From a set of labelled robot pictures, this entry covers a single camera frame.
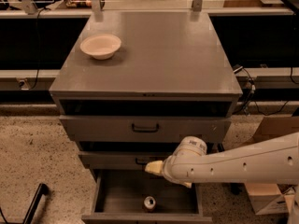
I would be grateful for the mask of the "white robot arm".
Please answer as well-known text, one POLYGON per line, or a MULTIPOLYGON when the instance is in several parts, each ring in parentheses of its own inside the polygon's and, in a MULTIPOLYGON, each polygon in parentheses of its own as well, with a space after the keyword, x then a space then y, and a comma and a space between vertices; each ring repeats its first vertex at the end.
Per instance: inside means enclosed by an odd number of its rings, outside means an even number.
POLYGON ((152 161, 145 171, 190 187, 198 183, 299 184, 299 133, 291 133, 208 154, 194 136, 182 139, 172 155, 152 161))

